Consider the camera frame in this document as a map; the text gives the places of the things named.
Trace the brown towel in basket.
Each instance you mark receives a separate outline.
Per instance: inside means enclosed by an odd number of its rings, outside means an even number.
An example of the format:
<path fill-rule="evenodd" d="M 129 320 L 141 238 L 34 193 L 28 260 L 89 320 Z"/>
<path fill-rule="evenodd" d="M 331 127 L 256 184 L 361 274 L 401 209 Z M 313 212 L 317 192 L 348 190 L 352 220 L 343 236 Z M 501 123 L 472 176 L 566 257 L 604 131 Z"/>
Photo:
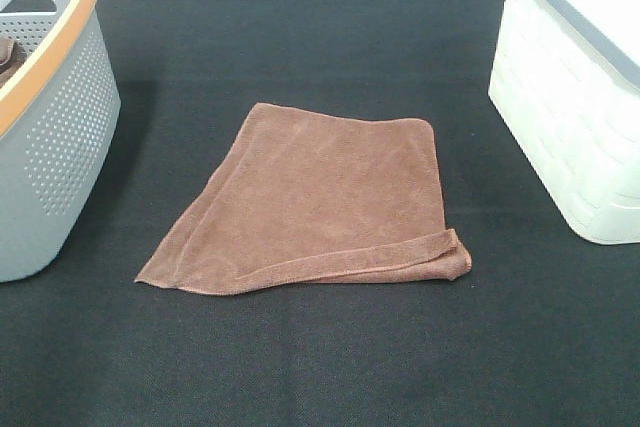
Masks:
<path fill-rule="evenodd" d="M 24 48 L 16 40 L 6 37 L 0 39 L 0 87 L 23 65 L 26 56 Z"/>

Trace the white plastic storage basket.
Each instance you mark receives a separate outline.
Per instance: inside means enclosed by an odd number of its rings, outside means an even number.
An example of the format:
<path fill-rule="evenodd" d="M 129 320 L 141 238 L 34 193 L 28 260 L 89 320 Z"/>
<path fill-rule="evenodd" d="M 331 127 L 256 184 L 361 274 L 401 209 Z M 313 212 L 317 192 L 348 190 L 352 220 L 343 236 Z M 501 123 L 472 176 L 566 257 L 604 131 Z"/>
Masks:
<path fill-rule="evenodd" d="M 504 0 L 489 97 L 567 224 L 639 239 L 639 0 Z"/>

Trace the grey perforated laundry basket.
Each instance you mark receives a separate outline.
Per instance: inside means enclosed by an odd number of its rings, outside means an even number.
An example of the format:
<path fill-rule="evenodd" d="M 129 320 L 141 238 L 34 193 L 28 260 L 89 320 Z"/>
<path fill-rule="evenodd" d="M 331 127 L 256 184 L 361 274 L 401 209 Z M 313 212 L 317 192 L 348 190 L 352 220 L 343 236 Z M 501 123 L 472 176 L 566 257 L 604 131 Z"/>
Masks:
<path fill-rule="evenodd" d="M 21 1 L 23 10 L 1 13 L 1 38 L 27 54 L 1 87 L 4 282 L 38 273 L 61 250 L 100 173 L 121 105 L 97 0 Z"/>

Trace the black fabric table mat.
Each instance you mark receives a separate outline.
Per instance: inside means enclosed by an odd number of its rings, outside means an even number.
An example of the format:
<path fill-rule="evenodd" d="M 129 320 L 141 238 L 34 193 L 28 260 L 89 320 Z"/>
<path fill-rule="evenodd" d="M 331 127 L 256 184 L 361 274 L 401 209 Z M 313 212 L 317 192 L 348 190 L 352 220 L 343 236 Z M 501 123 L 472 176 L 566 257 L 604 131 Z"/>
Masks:
<path fill-rule="evenodd" d="M 99 0 L 121 110 L 1 287 L 5 426 L 635 426 L 639 249 L 566 225 L 487 96 L 504 0 Z M 454 282 L 210 297 L 136 274 L 258 102 L 434 128 Z"/>

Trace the brown microfibre towel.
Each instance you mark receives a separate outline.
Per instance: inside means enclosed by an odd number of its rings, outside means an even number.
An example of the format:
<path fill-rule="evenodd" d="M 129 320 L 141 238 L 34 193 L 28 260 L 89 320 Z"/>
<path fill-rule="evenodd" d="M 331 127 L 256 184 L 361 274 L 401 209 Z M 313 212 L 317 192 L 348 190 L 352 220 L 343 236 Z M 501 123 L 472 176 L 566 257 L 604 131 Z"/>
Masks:
<path fill-rule="evenodd" d="M 292 283 L 453 280 L 471 265 L 445 222 L 427 121 L 259 103 L 137 280 L 224 296 Z"/>

